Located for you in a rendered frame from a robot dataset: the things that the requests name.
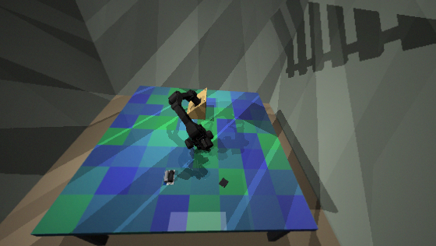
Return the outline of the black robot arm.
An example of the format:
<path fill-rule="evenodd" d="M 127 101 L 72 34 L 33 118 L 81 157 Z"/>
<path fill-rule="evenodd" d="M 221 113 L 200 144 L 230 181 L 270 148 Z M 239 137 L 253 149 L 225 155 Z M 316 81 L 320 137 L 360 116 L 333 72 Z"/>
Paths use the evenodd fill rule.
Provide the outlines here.
<path fill-rule="evenodd" d="M 175 91 L 171 96 L 168 97 L 169 105 L 177 113 L 178 117 L 186 126 L 186 132 L 188 136 L 196 141 L 202 148 L 202 150 L 207 150 L 213 146 L 213 143 L 209 136 L 206 134 L 206 130 L 202 125 L 198 125 L 192 121 L 188 116 L 185 109 L 181 106 L 182 100 L 187 100 L 192 102 L 195 107 L 201 103 L 201 99 L 197 97 L 197 93 L 194 90 L 189 90 L 187 93 L 181 93 L 180 91 Z M 197 138 L 197 139 L 196 139 Z"/>

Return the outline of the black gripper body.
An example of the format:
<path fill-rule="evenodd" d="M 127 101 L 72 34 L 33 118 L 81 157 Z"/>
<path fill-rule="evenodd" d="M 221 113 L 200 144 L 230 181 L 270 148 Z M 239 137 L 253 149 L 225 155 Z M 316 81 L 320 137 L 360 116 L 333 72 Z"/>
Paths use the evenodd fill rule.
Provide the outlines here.
<path fill-rule="evenodd" d="M 213 134 L 212 134 L 212 132 L 211 132 L 210 130 L 207 131 L 206 134 L 207 134 L 207 136 L 209 136 L 210 139 L 213 139 Z M 193 144 L 193 143 L 194 143 L 194 144 Z M 191 149 L 191 148 L 194 147 L 194 145 L 197 145 L 198 143 L 197 143 L 196 141 L 194 141 L 194 140 L 191 140 L 191 139 L 189 138 L 189 139 L 186 139 L 186 140 L 185 140 L 185 144 L 186 144 L 186 146 L 188 147 L 188 149 Z"/>

